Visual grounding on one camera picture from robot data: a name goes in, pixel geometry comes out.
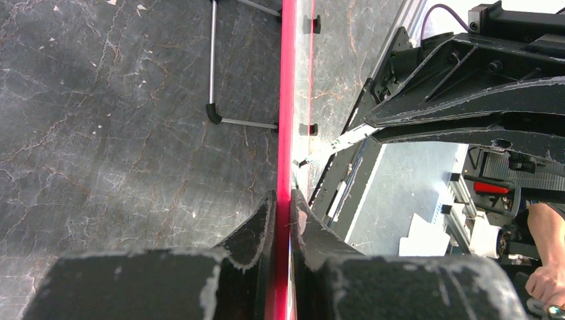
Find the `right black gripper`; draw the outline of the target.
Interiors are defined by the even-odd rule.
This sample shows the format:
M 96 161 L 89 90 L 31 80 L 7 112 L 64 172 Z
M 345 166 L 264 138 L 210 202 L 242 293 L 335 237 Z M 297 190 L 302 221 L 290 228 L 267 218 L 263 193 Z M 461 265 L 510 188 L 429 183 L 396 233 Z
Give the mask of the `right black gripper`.
M 366 114 L 381 143 L 499 147 L 564 162 L 564 12 L 469 12 L 468 31 L 390 57 L 396 91 Z

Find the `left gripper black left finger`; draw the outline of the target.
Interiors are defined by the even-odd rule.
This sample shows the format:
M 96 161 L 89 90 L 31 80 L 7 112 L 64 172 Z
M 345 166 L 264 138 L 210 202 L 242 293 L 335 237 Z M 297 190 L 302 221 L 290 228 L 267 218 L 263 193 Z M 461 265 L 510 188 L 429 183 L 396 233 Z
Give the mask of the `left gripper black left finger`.
M 264 319 L 273 275 L 276 194 L 209 249 L 66 255 L 25 319 Z

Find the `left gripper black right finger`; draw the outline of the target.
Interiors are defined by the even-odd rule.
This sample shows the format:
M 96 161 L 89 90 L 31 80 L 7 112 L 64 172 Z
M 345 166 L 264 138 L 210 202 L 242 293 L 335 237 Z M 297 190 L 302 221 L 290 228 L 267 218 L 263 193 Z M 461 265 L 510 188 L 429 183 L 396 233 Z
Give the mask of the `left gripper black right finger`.
M 293 190 L 290 237 L 298 319 L 525 319 L 493 261 L 367 256 L 342 241 Z

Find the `pink framed whiteboard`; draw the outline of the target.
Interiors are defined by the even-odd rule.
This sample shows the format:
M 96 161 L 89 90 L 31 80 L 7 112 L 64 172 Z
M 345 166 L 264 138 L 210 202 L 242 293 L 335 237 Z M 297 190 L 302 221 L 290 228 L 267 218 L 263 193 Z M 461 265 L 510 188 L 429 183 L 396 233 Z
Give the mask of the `pink framed whiteboard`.
M 312 42 L 314 1 L 283 1 L 279 95 L 279 144 L 277 171 L 277 215 L 275 225 L 275 277 L 271 282 L 271 319 L 294 319 L 291 273 L 291 194 L 297 181 L 307 185 L 307 175 L 298 174 L 298 162 L 309 154 L 312 93 Z

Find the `person's forearm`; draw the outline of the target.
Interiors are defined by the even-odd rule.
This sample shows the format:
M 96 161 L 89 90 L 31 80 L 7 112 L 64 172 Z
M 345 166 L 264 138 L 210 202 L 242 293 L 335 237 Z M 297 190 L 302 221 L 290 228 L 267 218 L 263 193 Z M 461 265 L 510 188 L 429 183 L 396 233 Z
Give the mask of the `person's forearm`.
M 564 266 L 564 218 L 545 203 L 528 207 L 528 228 L 543 266 Z

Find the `person's hand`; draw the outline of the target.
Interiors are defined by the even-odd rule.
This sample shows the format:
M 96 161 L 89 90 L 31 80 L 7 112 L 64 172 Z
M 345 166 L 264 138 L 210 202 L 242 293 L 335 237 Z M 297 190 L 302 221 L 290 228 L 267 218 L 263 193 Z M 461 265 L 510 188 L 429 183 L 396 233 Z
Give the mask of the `person's hand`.
M 564 265 L 549 264 L 537 268 L 526 282 L 527 293 L 544 308 L 564 307 Z

